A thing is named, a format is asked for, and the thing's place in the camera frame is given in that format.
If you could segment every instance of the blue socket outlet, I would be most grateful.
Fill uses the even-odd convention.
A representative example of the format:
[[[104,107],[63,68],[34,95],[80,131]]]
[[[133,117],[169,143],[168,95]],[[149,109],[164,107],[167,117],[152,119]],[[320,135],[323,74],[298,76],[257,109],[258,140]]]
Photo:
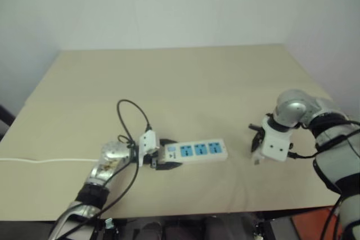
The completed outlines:
[[[206,149],[206,145],[204,145],[204,144],[196,144],[195,145],[195,154],[198,155],[198,156],[207,155],[208,150]]]
[[[209,149],[211,154],[222,152],[220,143],[209,143]]]
[[[191,146],[180,147],[182,157],[190,157],[193,155]]]

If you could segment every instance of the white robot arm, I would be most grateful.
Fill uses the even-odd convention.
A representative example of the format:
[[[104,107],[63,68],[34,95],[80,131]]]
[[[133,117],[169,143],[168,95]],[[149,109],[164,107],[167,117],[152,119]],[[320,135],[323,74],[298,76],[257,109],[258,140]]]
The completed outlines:
[[[309,129],[317,152],[301,156],[289,152],[294,129]],[[330,190],[341,195],[340,221],[343,239],[360,240],[360,127],[350,121],[330,100],[315,98],[297,89],[283,92],[272,114],[257,131],[252,152],[255,164],[263,158],[285,161],[314,158],[313,167]]]

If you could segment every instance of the electrical outlet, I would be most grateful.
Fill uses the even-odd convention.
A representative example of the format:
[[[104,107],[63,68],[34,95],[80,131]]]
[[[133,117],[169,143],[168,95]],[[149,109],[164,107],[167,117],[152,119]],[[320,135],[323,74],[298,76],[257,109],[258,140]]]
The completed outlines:
[[[209,149],[211,154],[221,153],[221,145],[218,142],[209,143]]]
[[[178,162],[196,164],[226,160],[228,156],[222,139],[167,144],[159,149],[158,164]]]
[[[207,155],[208,150],[206,149],[206,145],[205,144],[196,144],[195,145],[195,154],[197,154],[198,156]]]
[[[191,157],[193,155],[191,146],[182,146],[180,149],[182,157]]]

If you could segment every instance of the white cable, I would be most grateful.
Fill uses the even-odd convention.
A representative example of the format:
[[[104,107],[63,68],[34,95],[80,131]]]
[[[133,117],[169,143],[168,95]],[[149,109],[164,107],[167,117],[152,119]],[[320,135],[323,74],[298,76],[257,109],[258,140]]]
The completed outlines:
[[[52,159],[52,160],[31,160],[31,159],[18,159],[16,157],[4,157],[0,158],[0,161],[19,161],[19,162],[28,162],[28,163],[48,163],[48,162],[63,162],[63,161],[86,161],[86,162],[96,162],[98,160],[91,159]]]

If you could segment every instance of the white wall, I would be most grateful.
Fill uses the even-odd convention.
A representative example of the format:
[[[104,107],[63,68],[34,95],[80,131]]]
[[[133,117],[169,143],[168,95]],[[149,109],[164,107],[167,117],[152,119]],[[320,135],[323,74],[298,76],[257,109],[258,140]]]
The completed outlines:
[[[283,43],[308,1],[0,0],[0,103],[18,113],[61,49]]]
[[[348,114],[360,118],[360,0],[310,0],[286,46]]]

